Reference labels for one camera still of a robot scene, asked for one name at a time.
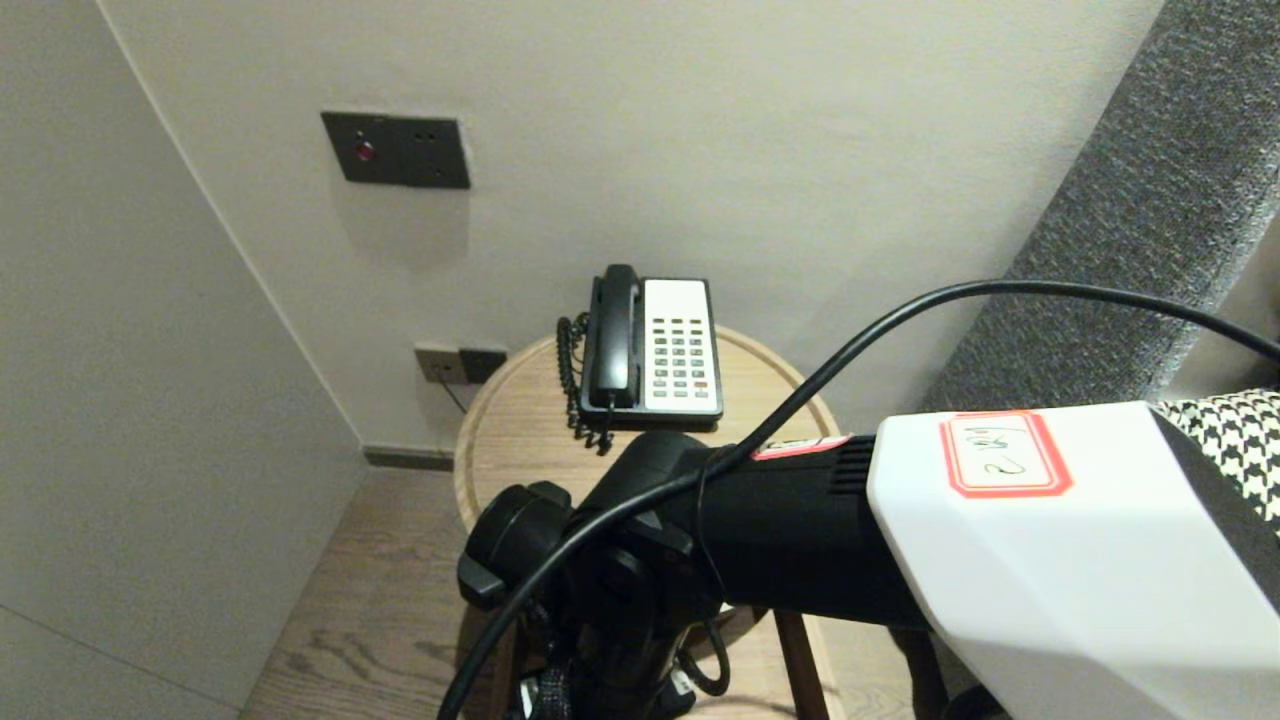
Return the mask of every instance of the telephone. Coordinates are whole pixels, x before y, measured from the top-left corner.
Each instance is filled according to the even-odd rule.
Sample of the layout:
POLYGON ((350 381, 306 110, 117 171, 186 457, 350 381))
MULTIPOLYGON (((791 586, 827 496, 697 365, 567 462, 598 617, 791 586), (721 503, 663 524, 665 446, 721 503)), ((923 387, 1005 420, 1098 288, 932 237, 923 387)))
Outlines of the telephone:
POLYGON ((559 336, 571 421, 576 414, 603 425, 602 438, 616 425, 709 428, 724 414, 705 279, 639 278, 630 265, 609 265, 591 283, 590 311, 576 328, 562 319, 559 336), (577 386, 566 345, 582 337, 577 386))

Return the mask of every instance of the wooden floor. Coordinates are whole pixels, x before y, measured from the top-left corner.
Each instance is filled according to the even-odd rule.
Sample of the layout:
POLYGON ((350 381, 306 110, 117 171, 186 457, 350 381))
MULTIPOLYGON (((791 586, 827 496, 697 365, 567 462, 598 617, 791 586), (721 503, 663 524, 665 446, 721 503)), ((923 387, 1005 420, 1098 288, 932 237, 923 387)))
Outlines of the wooden floor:
MULTIPOLYGON (((241 717, 434 717, 457 647, 483 626, 454 582, 465 542, 448 474, 371 471, 241 717)), ((823 624, 849 717, 909 720, 910 682, 887 633, 823 624)), ((488 685, 481 678, 467 716, 486 715, 488 685)))

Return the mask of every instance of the baseboard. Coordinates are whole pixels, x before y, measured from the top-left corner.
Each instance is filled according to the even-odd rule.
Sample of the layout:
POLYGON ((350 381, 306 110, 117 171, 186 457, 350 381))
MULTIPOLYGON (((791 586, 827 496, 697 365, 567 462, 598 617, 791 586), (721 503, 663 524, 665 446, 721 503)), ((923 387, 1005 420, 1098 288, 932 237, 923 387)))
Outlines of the baseboard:
POLYGON ((366 445, 365 461, 379 468, 408 468, 411 470, 453 471, 453 454, 445 450, 420 450, 416 447, 389 447, 366 445))

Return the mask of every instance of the red bordered label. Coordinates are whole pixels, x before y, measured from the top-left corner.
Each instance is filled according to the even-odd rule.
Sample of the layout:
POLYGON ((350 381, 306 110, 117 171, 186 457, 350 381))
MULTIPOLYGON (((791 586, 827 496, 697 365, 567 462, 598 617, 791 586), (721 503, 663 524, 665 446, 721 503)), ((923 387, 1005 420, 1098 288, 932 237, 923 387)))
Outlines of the red bordered label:
POLYGON ((824 452, 838 445, 845 445, 854 436, 820 437, 813 439, 790 439, 786 442, 769 443, 751 454, 751 460, 777 460, 780 457, 795 457, 796 455, 810 455, 824 452))
POLYGON ((965 497, 1053 497, 1071 477, 1032 410, 964 413, 942 423, 951 487, 965 497))

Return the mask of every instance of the houndstooth fabric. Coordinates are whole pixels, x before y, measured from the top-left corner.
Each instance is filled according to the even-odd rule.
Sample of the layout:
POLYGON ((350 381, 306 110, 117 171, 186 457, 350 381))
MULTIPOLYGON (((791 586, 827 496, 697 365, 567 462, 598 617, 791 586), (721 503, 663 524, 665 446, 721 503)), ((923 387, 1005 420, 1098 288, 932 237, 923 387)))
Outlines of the houndstooth fabric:
POLYGON ((1280 538, 1280 392, 1248 389, 1161 402, 1280 538))

